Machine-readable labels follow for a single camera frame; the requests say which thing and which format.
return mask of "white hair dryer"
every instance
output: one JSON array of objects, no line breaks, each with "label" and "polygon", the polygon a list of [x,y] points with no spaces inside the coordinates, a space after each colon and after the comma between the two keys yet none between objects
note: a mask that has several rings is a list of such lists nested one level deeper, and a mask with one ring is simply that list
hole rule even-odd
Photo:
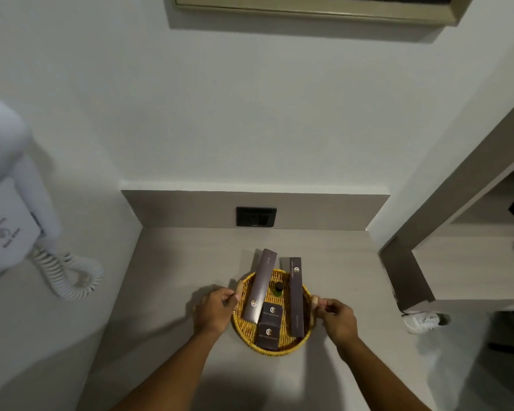
[{"label": "white hair dryer", "polygon": [[[56,253],[61,222],[38,169],[23,152],[31,139],[28,125],[0,101],[0,274],[29,257],[59,297],[81,299],[99,285],[103,268],[94,260]],[[86,282],[72,284],[66,269],[85,273]]]}]

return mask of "black wall socket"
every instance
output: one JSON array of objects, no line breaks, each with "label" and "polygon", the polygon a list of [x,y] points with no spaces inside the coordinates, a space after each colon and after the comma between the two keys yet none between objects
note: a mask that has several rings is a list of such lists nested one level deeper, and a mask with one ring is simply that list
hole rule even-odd
[{"label": "black wall socket", "polygon": [[236,207],[236,226],[272,228],[275,219],[275,207]]}]

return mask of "wicker basket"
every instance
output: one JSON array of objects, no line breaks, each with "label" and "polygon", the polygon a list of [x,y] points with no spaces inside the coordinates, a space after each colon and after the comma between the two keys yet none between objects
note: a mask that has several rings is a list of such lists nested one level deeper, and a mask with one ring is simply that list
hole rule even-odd
[{"label": "wicker basket", "polygon": [[[289,274],[281,269],[275,269],[272,272],[272,278],[270,280],[270,285],[268,286],[268,291],[266,292],[265,301],[268,303],[281,304],[284,308],[284,313],[282,316],[282,324],[280,327],[280,343],[278,345],[277,351],[268,351],[260,348],[255,345],[255,336],[257,333],[257,325],[248,322],[242,318],[242,312],[247,302],[247,296],[249,295],[249,290],[253,285],[253,280],[255,279],[255,273],[250,274],[245,279],[240,282],[243,283],[243,291],[242,296],[240,298],[240,302],[238,303],[238,307],[232,314],[232,322],[234,325],[234,329],[240,335],[240,338],[251,347],[254,351],[257,351],[262,354],[267,354],[269,356],[283,356],[285,354],[296,351],[299,346],[301,346],[306,339],[310,336],[311,332],[311,301],[312,296],[306,289],[306,287],[302,286],[302,296],[303,296],[303,308],[304,308],[304,320],[305,320],[305,337],[304,338],[294,338],[289,335],[289,321],[287,318],[291,316],[291,305],[290,305],[290,287],[289,287]],[[284,290],[282,291],[282,295],[280,297],[276,297],[272,292],[272,286],[274,283],[281,281],[284,284]]]}]

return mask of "white coiled cable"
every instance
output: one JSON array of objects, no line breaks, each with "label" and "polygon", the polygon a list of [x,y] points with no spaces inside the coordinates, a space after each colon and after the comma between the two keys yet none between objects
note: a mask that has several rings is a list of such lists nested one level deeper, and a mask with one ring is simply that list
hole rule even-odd
[{"label": "white coiled cable", "polygon": [[[40,268],[54,290],[64,300],[80,300],[92,293],[103,280],[103,267],[95,260],[71,253],[54,255],[43,248],[34,248],[29,258]],[[86,273],[89,282],[79,287],[70,282],[66,270]]]}]

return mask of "white sneaker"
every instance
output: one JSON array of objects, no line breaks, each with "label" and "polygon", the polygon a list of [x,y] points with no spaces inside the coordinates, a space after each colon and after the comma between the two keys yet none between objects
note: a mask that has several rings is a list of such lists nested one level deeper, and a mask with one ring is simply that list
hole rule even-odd
[{"label": "white sneaker", "polygon": [[412,313],[403,317],[403,321],[411,334],[422,334],[449,323],[447,316],[431,311]]}]

